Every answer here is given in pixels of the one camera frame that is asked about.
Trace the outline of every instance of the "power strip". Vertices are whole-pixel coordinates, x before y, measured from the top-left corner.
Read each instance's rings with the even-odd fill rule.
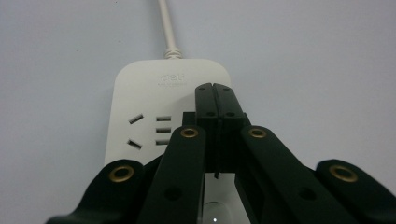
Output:
[[[224,67],[209,60],[140,61],[123,68],[114,85],[105,164],[147,164],[162,155],[183,112],[195,111],[195,88],[207,82],[231,86]]]

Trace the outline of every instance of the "black bracket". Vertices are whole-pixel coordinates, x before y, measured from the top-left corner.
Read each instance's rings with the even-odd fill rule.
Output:
[[[74,212],[47,223],[200,223],[205,173],[235,173],[251,223],[396,223],[386,188],[344,161],[303,166],[270,130],[250,125],[231,88],[201,85],[195,105],[161,157],[110,163]]]

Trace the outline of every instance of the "screw hole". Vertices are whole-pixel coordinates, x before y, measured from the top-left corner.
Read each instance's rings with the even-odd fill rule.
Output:
[[[165,193],[163,194],[165,198],[169,201],[176,201],[183,195],[180,188],[177,187],[170,187],[168,188]]]
[[[317,194],[309,188],[300,188],[298,190],[298,195],[305,200],[314,201],[317,198]]]
[[[129,180],[133,175],[134,168],[129,165],[122,165],[114,168],[108,175],[108,178],[115,183],[120,183]]]
[[[250,136],[255,138],[264,138],[265,136],[267,136],[267,133],[265,131],[257,128],[250,129],[248,133],[250,134]]]
[[[181,131],[181,135],[183,137],[192,138],[198,135],[198,131],[196,131],[195,129],[183,129]]]
[[[355,172],[343,165],[335,164],[329,168],[329,171],[334,177],[345,182],[353,183],[358,181],[358,176],[355,174]]]

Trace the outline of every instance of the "socket hole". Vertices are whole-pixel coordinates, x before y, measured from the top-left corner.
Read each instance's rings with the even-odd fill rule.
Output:
[[[157,145],[157,146],[166,146],[168,144],[169,144],[169,139],[155,140],[155,145]]]
[[[130,120],[129,120],[129,123],[130,123],[130,124],[133,124],[133,123],[135,123],[135,122],[141,120],[142,118],[143,118],[143,115],[142,115],[142,114],[139,114],[138,116],[136,116],[136,117],[130,119]]]
[[[156,133],[170,133],[171,131],[171,128],[158,128],[155,130]]]
[[[157,117],[157,121],[171,121],[170,116]]]
[[[128,144],[129,146],[135,147],[135,148],[137,148],[137,149],[139,149],[139,150],[140,150],[140,148],[142,148],[141,145],[137,144],[136,142],[132,141],[131,139],[128,140],[127,144]]]

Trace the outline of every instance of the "white surface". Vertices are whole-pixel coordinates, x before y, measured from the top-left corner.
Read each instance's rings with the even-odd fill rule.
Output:
[[[185,58],[229,72],[254,124],[307,166],[396,193],[396,2],[170,0]],[[157,1],[0,2],[0,223],[71,212],[103,166],[113,84],[161,59]]]

